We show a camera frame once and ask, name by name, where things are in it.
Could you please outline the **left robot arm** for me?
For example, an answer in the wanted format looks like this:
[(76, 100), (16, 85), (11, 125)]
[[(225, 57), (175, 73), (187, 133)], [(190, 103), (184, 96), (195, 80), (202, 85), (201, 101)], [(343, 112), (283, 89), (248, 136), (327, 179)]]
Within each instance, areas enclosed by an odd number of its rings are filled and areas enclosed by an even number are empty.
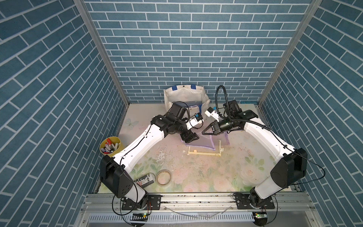
[(105, 155), (100, 162), (100, 181), (117, 198), (127, 198), (144, 207), (148, 192), (135, 183), (130, 173), (138, 161), (158, 142), (169, 134), (179, 134), (182, 141), (190, 143), (199, 139), (192, 128), (203, 123), (201, 113), (190, 115), (182, 102), (173, 103), (164, 115), (156, 115), (146, 130), (129, 146), (110, 157)]

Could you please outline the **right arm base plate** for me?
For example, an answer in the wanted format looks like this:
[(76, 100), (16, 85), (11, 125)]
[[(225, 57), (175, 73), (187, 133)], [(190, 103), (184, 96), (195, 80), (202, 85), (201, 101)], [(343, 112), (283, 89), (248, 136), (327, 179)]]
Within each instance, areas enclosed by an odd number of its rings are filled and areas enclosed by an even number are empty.
[(238, 210), (262, 210), (262, 209), (274, 209), (275, 204), (271, 197), (266, 199), (260, 199), (258, 196), (245, 194), (245, 193), (233, 193), (232, 198), (236, 202)]

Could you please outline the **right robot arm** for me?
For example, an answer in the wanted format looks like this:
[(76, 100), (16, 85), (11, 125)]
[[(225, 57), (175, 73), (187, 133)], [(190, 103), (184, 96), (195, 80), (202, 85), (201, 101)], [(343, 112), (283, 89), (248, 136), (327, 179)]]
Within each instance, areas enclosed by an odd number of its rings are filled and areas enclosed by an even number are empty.
[(250, 204), (258, 207), (273, 194), (291, 186), (306, 176), (308, 154), (303, 148), (284, 142), (269, 129), (252, 110), (243, 111), (235, 100), (223, 105), (224, 114), (217, 107), (209, 107), (204, 113), (215, 120), (203, 131), (203, 135), (243, 130), (253, 136), (270, 153), (275, 166), (269, 176), (250, 190)]

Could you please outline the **yellow trimmed mesh pouch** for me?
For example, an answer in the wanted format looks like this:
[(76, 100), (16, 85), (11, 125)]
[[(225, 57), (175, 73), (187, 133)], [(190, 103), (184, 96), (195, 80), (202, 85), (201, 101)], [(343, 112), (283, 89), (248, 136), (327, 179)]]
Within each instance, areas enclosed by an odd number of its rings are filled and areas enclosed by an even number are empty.
[(212, 140), (211, 146), (187, 145), (187, 155), (222, 157), (225, 148), (221, 139)]

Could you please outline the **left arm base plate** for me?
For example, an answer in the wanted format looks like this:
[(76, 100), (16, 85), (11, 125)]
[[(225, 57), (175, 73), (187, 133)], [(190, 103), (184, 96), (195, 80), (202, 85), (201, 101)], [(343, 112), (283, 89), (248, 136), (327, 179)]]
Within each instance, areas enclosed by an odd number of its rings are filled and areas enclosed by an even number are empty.
[(129, 198), (124, 198), (121, 208), (123, 211), (132, 211), (137, 209), (160, 210), (161, 198), (162, 196), (160, 194), (146, 194), (139, 202), (134, 202)]

